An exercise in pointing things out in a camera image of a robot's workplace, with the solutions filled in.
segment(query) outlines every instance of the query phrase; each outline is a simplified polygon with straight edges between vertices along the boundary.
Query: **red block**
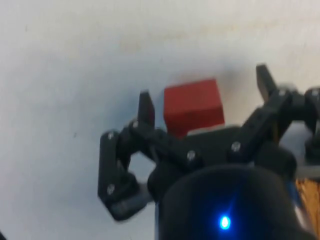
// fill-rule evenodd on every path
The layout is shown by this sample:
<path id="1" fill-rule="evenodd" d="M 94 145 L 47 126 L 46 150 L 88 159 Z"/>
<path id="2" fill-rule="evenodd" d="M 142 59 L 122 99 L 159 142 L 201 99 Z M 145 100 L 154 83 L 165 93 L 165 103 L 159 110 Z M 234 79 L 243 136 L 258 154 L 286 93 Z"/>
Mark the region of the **red block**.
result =
<path id="1" fill-rule="evenodd" d="M 225 123 L 223 105 L 215 79 L 164 90 L 164 121 L 168 133 L 184 137 L 191 130 Z"/>

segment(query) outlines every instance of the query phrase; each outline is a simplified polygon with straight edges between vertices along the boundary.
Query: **white surface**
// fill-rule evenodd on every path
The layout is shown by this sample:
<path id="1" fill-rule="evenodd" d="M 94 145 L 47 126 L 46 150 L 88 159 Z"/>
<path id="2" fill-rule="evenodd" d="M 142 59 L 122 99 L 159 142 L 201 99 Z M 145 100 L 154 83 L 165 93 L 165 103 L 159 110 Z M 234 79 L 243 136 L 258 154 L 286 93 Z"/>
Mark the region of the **white surface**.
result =
<path id="1" fill-rule="evenodd" d="M 151 240 L 97 198 L 99 138 L 150 89 L 216 76 L 229 123 L 260 104 L 255 65 L 319 84 L 317 0 L 0 0 L 0 229 L 9 240 Z M 141 177 L 151 169 L 137 159 Z"/>

